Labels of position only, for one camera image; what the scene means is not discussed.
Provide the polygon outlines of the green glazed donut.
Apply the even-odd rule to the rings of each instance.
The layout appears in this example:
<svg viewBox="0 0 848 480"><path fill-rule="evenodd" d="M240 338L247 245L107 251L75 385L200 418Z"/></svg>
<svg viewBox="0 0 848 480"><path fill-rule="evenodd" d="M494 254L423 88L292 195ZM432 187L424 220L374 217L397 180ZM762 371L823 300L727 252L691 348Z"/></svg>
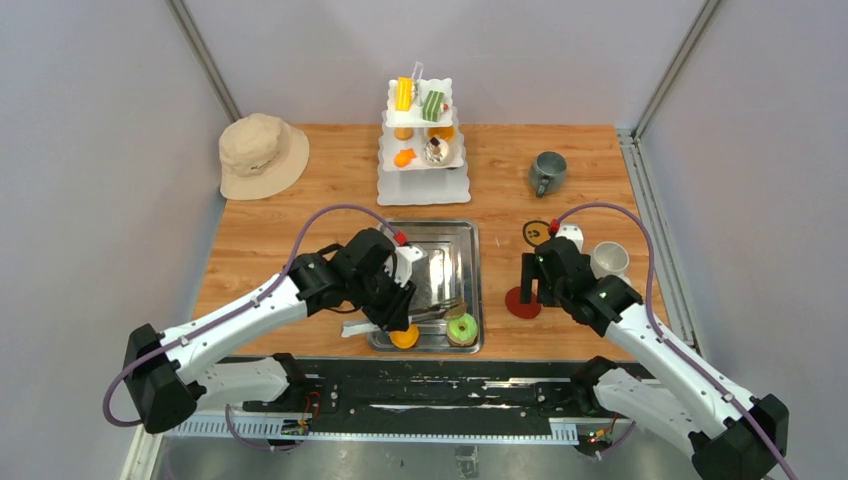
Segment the green glazed donut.
<svg viewBox="0 0 848 480"><path fill-rule="evenodd" d="M446 324L446 336L451 345L473 345L478 337L479 326L469 313L451 318Z"/></svg>

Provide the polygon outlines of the white cup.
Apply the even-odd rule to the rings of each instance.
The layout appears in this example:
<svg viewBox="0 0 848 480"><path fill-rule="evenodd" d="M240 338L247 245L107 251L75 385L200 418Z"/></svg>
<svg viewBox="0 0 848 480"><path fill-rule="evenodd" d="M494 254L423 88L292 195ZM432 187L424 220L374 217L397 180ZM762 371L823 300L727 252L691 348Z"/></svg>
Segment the white cup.
<svg viewBox="0 0 848 480"><path fill-rule="evenodd" d="M628 285L632 284L627 276L630 256L622 245L612 241L600 242L594 247L590 257L590 268L596 278L612 275L624 280Z"/></svg>

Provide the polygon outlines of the yellow cake slice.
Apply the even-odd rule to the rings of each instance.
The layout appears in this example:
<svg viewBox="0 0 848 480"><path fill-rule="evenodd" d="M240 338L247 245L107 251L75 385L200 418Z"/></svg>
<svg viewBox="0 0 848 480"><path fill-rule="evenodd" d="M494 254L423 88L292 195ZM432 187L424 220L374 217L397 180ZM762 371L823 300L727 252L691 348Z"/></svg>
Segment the yellow cake slice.
<svg viewBox="0 0 848 480"><path fill-rule="evenodd" d="M408 112L416 95L415 81L409 77L399 77L395 90L395 110Z"/></svg>

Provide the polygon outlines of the metal tray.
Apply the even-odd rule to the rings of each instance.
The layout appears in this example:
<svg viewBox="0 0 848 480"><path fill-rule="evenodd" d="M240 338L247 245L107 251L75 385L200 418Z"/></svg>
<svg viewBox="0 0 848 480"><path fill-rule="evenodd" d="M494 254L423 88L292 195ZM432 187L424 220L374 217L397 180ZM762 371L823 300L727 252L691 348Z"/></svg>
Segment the metal tray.
<svg viewBox="0 0 848 480"><path fill-rule="evenodd" d="M391 354L473 354L484 340L482 276L477 225L462 219L400 219L389 223L406 234L411 244L422 248L428 258L414 267L412 282L417 287L410 310L425 308L448 299L467 303L466 312L479 326L473 345L451 345L446 336L448 319L415 323L420 329L417 344L406 350L394 347L385 332L366 335L369 347Z"/></svg>

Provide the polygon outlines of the orange glazed donut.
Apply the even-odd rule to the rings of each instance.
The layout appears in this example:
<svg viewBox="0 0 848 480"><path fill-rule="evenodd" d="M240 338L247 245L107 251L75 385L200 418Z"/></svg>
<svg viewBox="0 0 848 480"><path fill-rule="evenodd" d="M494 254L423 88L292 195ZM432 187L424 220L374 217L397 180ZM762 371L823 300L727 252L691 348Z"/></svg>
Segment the orange glazed donut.
<svg viewBox="0 0 848 480"><path fill-rule="evenodd" d="M437 137L445 142L450 142L455 136L456 130L453 126L432 127L427 130L429 138Z"/></svg>

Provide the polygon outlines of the orange fish cookie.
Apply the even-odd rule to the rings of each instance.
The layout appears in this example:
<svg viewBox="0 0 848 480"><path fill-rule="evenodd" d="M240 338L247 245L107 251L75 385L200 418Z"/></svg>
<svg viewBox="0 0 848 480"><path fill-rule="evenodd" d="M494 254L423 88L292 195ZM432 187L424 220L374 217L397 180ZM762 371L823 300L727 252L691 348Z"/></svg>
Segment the orange fish cookie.
<svg viewBox="0 0 848 480"><path fill-rule="evenodd" d="M403 149L394 156L393 163L397 168L402 169L408 167L416 158L417 155L412 148Z"/></svg>

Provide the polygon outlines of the green striped cake slice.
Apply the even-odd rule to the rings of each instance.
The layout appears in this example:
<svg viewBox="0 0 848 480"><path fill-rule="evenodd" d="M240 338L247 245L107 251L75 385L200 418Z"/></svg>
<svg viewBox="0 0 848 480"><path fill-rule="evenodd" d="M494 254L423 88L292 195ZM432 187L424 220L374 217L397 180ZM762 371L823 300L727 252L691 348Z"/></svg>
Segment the green striped cake slice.
<svg viewBox="0 0 848 480"><path fill-rule="evenodd" d="M437 122L441 116L443 103L444 93L442 91L429 91L421 107L422 119L428 122Z"/></svg>

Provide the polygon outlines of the red round coaster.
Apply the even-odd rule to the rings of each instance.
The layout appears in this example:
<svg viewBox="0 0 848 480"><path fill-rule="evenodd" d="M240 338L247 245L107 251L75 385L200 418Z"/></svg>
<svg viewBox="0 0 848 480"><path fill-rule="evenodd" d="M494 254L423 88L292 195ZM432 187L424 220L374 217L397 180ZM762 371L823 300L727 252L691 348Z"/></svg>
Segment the red round coaster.
<svg viewBox="0 0 848 480"><path fill-rule="evenodd" d="M520 286L510 289L504 302L507 310L520 319L534 319L542 310L535 293L532 290L525 291Z"/></svg>

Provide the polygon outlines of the white chocolate drizzle donut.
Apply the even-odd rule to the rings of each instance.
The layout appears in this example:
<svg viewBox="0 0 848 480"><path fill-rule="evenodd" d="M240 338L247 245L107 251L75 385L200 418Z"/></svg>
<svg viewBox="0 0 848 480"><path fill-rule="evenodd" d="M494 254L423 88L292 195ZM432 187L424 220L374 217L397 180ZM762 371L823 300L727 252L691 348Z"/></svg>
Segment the white chocolate drizzle donut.
<svg viewBox="0 0 848 480"><path fill-rule="evenodd" d="M447 140L436 135L431 137L424 146L423 161L430 166L439 167L451 160L450 144Z"/></svg>

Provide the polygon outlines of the tan round biscuit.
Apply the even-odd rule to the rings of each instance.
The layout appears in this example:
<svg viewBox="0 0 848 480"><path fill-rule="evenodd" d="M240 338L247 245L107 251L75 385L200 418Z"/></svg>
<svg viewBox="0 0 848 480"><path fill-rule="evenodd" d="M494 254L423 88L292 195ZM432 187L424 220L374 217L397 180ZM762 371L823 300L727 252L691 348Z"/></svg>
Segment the tan round biscuit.
<svg viewBox="0 0 848 480"><path fill-rule="evenodd" d="M411 139L414 134L414 129L409 127L399 127L393 130L394 137L400 141L407 141Z"/></svg>

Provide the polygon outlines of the beige bucket hat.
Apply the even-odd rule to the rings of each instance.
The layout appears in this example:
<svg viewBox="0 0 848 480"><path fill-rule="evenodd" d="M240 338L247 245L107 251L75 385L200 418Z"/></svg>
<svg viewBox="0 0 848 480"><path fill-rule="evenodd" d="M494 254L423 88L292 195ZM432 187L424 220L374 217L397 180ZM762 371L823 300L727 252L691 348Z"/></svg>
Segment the beige bucket hat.
<svg viewBox="0 0 848 480"><path fill-rule="evenodd" d="M223 131L218 152L221 195L253 201L291 187L308 165L310 145L302 130L281 118L253 113Z"/></svg>

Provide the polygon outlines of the yellow black round coaster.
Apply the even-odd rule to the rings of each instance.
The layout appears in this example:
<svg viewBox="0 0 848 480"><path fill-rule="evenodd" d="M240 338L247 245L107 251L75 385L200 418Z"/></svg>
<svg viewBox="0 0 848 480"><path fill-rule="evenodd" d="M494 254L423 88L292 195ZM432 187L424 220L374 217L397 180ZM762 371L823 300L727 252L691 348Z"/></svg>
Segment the yellow black round coaster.
<svg viewBox="0 0 848 480"><path fill-rule="evenodd" d="M535 248L551 238L550 225L541 220L531 220L522 227L524 241Z"/></svg>

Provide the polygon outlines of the metal tongs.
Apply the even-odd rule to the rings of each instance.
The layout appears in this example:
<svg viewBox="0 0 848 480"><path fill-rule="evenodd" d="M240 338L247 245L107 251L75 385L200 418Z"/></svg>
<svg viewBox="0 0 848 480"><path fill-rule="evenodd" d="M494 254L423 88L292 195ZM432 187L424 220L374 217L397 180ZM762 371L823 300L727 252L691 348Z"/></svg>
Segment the metal tongs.
<svg viewBox="0 0 848 480"><path fill-rule="evenodd" d="M405 326L408 327L409 325L428 320L448 319L455 315L461 316L466 310L467 303L464 300L458 298L448 299L425 308L410 310ZM342 338L350 338L378 331L385 331L385 328L379 327L369 320L346 321L342 325L340 336Z"/></svg>

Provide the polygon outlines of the grey metal mug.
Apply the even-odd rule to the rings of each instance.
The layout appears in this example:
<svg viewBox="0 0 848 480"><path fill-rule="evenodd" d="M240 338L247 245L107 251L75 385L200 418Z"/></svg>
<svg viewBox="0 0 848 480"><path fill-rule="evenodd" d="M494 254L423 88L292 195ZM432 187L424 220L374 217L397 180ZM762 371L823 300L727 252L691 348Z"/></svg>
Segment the grey metal mug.
<svg viewBox="0 0 848 480"><path fill-rule="evenodd" d="M567 175L567 162L557 152L545 151L533 161L528 182L536 198L554 194L562 189Z"/></svg>

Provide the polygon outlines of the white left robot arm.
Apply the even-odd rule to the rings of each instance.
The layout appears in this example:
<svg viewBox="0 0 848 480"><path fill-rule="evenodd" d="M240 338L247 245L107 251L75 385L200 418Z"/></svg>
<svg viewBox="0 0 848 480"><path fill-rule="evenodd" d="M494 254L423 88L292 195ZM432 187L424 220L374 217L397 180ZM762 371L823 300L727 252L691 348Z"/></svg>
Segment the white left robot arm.
<svg viewBox="0 0 848 480"><path fill-rule="evenodd" d="M224 358L255 338L349 303L376 329L405 331L425 252L368 228L347 244L295 257L284 273L211 314L163 332L145 324L128 337L122 381L150 434L171 430L197 410L248 401L298 411L306 386L281 355L243 364Z"/></svg>

